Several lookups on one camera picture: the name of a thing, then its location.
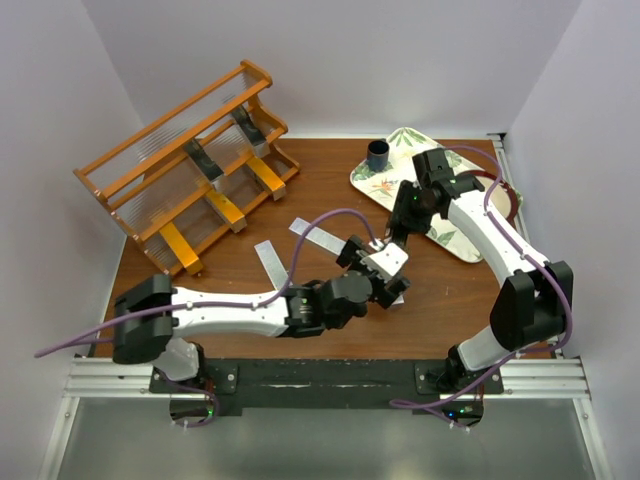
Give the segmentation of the white orange R.O toothpaste box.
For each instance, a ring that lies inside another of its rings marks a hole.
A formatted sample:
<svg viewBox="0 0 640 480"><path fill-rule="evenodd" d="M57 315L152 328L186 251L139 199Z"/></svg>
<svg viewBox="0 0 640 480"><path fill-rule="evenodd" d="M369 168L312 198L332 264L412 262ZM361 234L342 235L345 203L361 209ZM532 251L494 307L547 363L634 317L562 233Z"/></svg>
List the white orange R.O toothpaste box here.
<svg viewBox="0 0 640 480"><path fill-rule="evenodd" d="M261 158L251 157L246 162L246 166L274 201L281 199L286 194L284 181Z"/></svg>

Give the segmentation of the gold honeycomb toothpaste box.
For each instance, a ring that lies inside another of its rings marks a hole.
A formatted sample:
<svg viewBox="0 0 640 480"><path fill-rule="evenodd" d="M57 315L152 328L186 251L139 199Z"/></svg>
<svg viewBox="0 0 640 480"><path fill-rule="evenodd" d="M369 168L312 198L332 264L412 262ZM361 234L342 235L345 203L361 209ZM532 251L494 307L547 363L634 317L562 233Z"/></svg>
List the gold honeycomb toothpaste box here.
<svg viewBox="0 0 640 480"><path fill-rule="evenodd" d="M234 233L242 231L247 226L243 212L223 193L211 189L206 193L206 199Z"/></svg>

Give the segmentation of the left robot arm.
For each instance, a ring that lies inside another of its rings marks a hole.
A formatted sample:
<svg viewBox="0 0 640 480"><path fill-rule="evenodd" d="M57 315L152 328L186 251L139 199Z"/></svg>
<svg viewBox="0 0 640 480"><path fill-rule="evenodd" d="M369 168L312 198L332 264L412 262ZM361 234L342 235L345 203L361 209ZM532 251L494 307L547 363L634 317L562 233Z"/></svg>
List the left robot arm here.
<svg viewBox="0 0 640 480"><path fill-rule="evenodd" d="M307 338L342 329L376 303L389 308L409 287L401 273L407 252L393 242L369 252L356 236L336 262L344 273L330 280L289 285L261 294L221 294L173 285L156 274L115 303L112 359L120 365L152 364L185 392L207 380L196 335L254 334Z"/></svg>

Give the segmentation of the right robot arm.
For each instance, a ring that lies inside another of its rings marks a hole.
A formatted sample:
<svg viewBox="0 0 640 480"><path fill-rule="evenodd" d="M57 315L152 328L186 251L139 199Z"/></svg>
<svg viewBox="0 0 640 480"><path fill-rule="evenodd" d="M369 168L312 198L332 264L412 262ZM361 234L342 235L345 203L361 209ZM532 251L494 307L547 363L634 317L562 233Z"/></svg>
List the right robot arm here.
<svg viewBox="0 0 640 480"><path fill-rule="evenodd" d="M469 173L456 174L444 148L412 158L416 178L400 184L387 223L389 240L404 246L411 234L425 234L435 216L450 221L476 247L500 286L489 324L450 348L442 381L469 392L481 375L517 353L537 351L554 336L573 329L574 275L564 261L551 262L505 220L484 187Z"/></svg>

